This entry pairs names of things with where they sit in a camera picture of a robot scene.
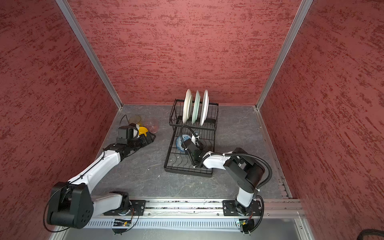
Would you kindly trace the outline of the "white blue floral bowl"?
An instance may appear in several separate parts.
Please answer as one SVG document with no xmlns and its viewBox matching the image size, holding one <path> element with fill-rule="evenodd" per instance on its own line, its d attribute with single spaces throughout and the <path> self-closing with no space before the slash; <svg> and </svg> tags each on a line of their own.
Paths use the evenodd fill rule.
<svg viewBox="0 0 384 240">
<path fill-rule="evenodd" d="M 181 151 L 181 152 L 185 152 L 184 148 L 183 148 L 183 142 L 185 142 L 186 140 L 190 140 L 191 139 L 191 136 L 189 135 L 181 135 L 181 136 L 178 136 L 177 139 L 176 139 L 176 148 Z"/>
</svg>

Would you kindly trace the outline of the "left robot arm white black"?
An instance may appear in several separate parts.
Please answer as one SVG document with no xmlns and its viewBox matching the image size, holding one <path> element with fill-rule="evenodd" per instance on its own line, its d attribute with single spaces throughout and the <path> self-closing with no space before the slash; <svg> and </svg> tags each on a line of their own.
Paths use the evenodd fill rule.
<svg viewBox="0 0 384 240">
<path fill-rule="evenodd" d="M 156 135 L 147 132 L 125 144 L 110 144 L 103 153 L 86 169 L 67 182 L 56 183 L 48 200 L 43 225 L 82 229 L 91 218 L 112 212 L 120 216 L 134 215 L 129 194 L 112 191 L 105 196 L 92 198 L 91 193 L 99 181 L 122 160 L 133 155 L 139 149 L 153 143 Z"/>
</svg>

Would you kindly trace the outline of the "right circuit board connector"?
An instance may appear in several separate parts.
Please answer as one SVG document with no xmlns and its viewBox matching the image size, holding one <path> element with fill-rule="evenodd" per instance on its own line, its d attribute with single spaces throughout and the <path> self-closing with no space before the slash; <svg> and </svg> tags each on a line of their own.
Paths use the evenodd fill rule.
<svg viewBox="0 0 384 240">
<path fill-rule="evenodd" d="M 251 234 L 251 231 L 254 229 L 255 227 L 255 221 L 254 219 L 250 219 L 250 220 L 239 220 L 239 227 L 240 227 L 240 232 L 244 235 L 244 234 L 248 234 L 250 235 Z"/>
</svg>

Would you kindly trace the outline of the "right corner aluminium profile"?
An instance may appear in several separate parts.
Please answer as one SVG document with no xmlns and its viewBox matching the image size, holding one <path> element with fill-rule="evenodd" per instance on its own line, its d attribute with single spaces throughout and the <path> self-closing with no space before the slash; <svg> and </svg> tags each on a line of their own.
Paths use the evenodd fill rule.
<svg viewBox="0 0 384 240">
<path fill-rule="evenodd" d="M 284 43 L 282 45 L 282 48 L 279 52 L 279 55 L 276 59 L 276 62 L 270 72 L 270 75 L 267 79 L 267 82 L 265 84 L 265 87 L 263 88 L 263 91 L 257 101 L 257 104 L 256 104 L 256 110 L 257 111 L 260 111 L 261 108 L 262 108 L 262 105 L 279 73 L 279 70 L 280 68 L 282 67 L 284 61 L 285 61 L 285 58 L 288 54 L 288 52 L 290 51 L 290 48 L 299 32 L 299 29 L 301 27 L 301 25 L 303 24 L 303 21 L 311 7 L 313 3 L 313 0 L 302 0 L 301 1 L 301 4 L 298 8 L 298 11 L 294 17 L 294 20 L 290 26 L 290 29 L 287 33 L 287 36 L 284 40 Z"/>
</svg>

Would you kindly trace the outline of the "left circuit board connector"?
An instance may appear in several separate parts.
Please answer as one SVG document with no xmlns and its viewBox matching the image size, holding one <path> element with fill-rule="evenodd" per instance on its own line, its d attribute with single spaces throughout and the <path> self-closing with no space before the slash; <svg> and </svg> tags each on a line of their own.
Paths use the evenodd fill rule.
<svg viewBox="0 0 384 240">
<path fill-rule="evenodd" d="M 121 235 L 131 228 L 132 220 L 114 219 L 112 231 L 115 235 Z"/>
</svg>

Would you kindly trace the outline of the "circuit board connector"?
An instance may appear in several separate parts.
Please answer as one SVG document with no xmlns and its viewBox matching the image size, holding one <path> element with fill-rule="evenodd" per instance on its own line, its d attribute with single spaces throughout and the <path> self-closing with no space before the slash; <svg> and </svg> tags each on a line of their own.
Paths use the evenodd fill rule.
<svg viewBox="0 0 384 240">
<path fill-rule="evenodd" d="M 250 219 L 250 220 L 239 220 L 239 227 L 240 227 L 240 232 L 244 235 L 244 234 L 248 234 L 250 235 L 251 234 L 251 231 L 254 229 L 255 227 L 255 221 L 254 219 Z"/>
<path fill-rule="evenodd" d="M 115 235 L 121 235 L 131 228 L 132 220 L 114 219 L 112 231 Z"/>
</svg>

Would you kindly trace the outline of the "right white floral plate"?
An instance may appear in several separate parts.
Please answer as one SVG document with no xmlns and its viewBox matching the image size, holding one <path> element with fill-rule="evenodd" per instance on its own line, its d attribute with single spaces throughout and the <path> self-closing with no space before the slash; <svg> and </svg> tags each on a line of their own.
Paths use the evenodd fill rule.
<svg viewBox="0 0 384 240">
<path fill-rule="evenodd" d="M 205 90 L 203 104 L 202 104 L 202 111 L 201 111 L 200 126 L 203 126 L 207 119 L 208 108 L 209 108 L 209 92 L 208 90 Z"/>
</svg>

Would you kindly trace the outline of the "aluminium rail front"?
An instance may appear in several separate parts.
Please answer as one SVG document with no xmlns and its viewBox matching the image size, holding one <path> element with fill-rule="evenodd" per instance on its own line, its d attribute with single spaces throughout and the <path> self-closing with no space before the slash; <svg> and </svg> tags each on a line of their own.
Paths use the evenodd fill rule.
<svg viewBox="0 0 384 240">
<path fill-rule="evenodd" d="M 141 218 L 248 218 L 244 216 L 224 216 L 223 199 L 156 199 L 147 198 Z M 306 214 L 301 201 L 297 199 L 265 199 L 264 218 L 299 219 Z"/>
</svg>

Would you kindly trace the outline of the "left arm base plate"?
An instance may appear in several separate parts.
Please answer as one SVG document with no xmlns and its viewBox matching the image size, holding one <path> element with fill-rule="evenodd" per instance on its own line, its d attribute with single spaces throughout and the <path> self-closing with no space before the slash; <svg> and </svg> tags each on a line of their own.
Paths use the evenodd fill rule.
<svg viewBox="0 0 384 240">
<path fill-rule="evenodd" d="M 146 203 L 146 200 L 130 200 L 130 205 L 128 207 L 119 207 L 118 209 L 105 212 L 103 215 L 118 217 L 142 216 L 144 214 Z"/>
</svg>

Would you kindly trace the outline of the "pink transparent cup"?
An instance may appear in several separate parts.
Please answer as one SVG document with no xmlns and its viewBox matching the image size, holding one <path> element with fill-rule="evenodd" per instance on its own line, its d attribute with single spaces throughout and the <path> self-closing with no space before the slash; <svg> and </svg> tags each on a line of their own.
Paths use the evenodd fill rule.
<svg viewBox="0 0 384 240">
<path fill-rule="evenodd" d="M 156 134 L 159 131 L 159 121 L 154 118 L 146 120 L 146 128 L 149 132 Z"/>
</svg>

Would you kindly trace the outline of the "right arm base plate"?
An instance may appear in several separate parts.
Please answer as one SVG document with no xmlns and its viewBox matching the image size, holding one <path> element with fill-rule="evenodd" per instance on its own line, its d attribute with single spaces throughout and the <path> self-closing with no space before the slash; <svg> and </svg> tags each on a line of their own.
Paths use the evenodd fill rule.
<svg viewBox="0 0 384 240">
<path fill-rule="evenodd" d="M 244 207 L 236 200 L 224 200 L 223 204 L 223 212 L 224 216 L 261 216 L 262 214 L 262 206 L 259 201 L 252 200 L 248 207 Z"/>
</svg>

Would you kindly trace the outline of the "amber transparent cup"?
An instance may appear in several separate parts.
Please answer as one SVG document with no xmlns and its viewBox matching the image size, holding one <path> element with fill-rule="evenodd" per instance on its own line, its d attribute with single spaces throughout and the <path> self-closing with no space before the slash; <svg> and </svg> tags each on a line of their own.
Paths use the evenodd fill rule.
<svg viewBox="0 0 384 240">
<path fill-rule="evenodd" d="M 142 126 L 142 117 L 139 116 L 139 115 L 133 115 L 129 118 L 128 122 L 129 124 L 135 124 L 135 125 L 139 125 L 139 126 Z"/>
</svg>

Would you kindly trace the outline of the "middle pale green plate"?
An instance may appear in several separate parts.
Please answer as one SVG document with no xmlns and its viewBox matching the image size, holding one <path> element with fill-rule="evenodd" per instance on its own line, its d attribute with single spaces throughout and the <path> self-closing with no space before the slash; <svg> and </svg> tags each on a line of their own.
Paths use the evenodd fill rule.
<svg viewBox="0 0 384 240">
<path fill-rule="evenodd" d="M 195 122 L 197 121 L 197 118 L 198 118 L 200 99 L 201 99 L 200 92 L 197 91 L 195 101 L 194 101 L 193 114 L 192 114 L 192 124 L 195 124 Z"/>
</svg>

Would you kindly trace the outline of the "yellow bowl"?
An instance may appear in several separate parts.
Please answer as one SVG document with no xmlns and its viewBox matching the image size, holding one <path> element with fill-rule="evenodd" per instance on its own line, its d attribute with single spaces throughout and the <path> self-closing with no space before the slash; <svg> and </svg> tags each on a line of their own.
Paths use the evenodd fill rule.
<svg viewBox="0 0 384 240">
<path fill-rule="evenodd" d="M 139 136 L 141 135 L 147 136 L 148 132 L 149 130 L 146 127 L 142 127 L 142 126 L 139 127 Z"/>
</svg>

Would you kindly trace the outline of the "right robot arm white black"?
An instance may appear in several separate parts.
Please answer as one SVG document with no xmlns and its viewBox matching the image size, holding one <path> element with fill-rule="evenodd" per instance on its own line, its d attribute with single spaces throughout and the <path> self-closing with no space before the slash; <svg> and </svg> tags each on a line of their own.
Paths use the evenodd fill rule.
<svg viewBox="0 0 384 240">
<path fill-rule="evenodd" d="M 255 192 L 272 178 L 271 166 L 264 159 L 250 155 L 242 148 L 228 153 L 204 152 L 198 140 L 182 141 L 182 148 L 196 169 L 204 166 L 207 169 L 225 170 L 235 180 L 239 186 L 235 208 L 241 216 L 250 214 Z"/>
</svg>

